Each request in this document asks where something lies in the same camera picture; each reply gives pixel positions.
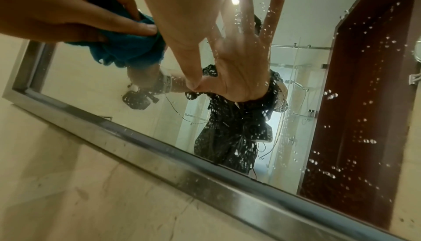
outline silver frame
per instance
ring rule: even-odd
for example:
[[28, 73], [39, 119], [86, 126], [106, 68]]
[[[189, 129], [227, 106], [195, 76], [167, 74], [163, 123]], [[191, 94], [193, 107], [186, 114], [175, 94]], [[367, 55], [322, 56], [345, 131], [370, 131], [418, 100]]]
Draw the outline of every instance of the silver frame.
[[54, 47], [25, 41], [3, 97], [276, 240], [402, 240], [38, 93]]

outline blue cloth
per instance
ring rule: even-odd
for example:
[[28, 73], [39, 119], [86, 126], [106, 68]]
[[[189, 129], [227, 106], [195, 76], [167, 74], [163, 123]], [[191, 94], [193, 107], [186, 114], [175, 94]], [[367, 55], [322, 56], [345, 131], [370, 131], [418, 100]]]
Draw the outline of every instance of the blue cloth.
[[[117, 0], [88, 0], [90, 3], [107, 9], [120, 16], [131, 18], [130, 14]], [[154, 20], [142, 13], [142, 23], [154, 24]], [[92, 57], [106, 66], [114, 63], [117, 67], [144, 69], [159, 64], [164, 58], [165, 41], [160, 33], [155, 36], [141, 37], [100, 30], [108, 38], [107, 43], [77, 42], [72, 45], [89, 46]]]

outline glass panel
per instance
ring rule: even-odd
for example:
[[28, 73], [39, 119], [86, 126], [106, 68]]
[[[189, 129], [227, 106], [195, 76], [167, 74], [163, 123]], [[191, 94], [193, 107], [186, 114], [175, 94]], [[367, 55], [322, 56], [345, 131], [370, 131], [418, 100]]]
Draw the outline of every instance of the glass panel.
[[[244, 0], [230, 1], [240, 26]], [[253, 0], [256, 33], [270, 1]], [[87, 47], [57, 44], [40, 92], [420, 240], [421, 96], [413, 56], [420, 15], [421, 0], [286, 0], [268, 61], [271, 80], [253, 109], [191, 92], [170, 48], [161, 63], [128, 70], [97, 63]], [[225, 37], [221, 15], [216, 23]], [[215, 76], [209, 42], [200, 44], [201, 64]]]

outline hand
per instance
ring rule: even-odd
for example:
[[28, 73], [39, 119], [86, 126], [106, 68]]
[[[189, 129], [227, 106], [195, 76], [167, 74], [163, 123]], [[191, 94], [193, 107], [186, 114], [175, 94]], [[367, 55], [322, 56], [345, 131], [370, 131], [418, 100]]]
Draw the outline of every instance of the hand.
[[[134, 0], [118, 0], [139, 20]], [[86, 0], [0, 0], [0, 32], [41, 42], [105, 41], [98, 28], [134, 35], [155, 35], [155, 25], [135, 22]]]
[[196, 91], [212, 92], [233, 102], [263, 97], [270, 83], [270, 51], [285, 0], [271, 0], [260, 35], [255, 34], [253, 0], [240, 0], [243, 32], [235, 23], [235, 6], [226, 0], [222, 18], [226, 37], [214, 26], [208, 41], [217, 77], [203, 77]]
[[212, 31], [222, 0], [145, 1], [187, 78], [187, 86], [196, 89], [202, 78], [199, 43]]

